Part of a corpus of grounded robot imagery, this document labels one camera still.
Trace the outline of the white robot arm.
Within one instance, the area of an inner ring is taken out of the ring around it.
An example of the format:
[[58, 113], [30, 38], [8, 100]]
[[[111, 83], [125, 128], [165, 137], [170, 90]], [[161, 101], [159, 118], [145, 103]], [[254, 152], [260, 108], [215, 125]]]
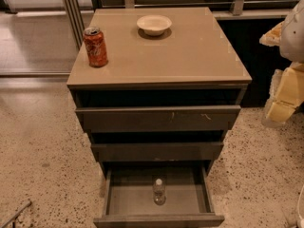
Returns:
[[284, 125], [304, 103], [304, 0], [300, 0], [283, 22], [261, 36], [259, 42], [279, 47], [280, 55], [292, 63], [276, 69], [272, 77], [262, 123]]

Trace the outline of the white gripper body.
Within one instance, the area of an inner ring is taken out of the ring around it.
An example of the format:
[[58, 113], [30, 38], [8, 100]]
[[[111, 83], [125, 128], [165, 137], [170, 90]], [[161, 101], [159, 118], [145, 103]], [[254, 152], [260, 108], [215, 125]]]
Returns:
[[294, 108], [304, 102], [304, 64], [291, 63], [282, 74], [278, 100]]

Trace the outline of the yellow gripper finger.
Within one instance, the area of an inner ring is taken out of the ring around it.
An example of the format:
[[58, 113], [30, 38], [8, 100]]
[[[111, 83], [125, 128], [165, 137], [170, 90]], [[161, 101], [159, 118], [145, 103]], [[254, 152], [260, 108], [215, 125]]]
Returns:
[[275, 70], [265, 105], [265, 118], [274, 123], [285, 123], [296, 110], [295, 96], [289, 92], [292, 82], [286, 70]]
[[282, 22], [278, 23], [268, 32], [263, 34], [259, 39], [259, 42], [268, 47], [278, 46], [280, 44], [281, 39], [281, 29], [282, 29]]

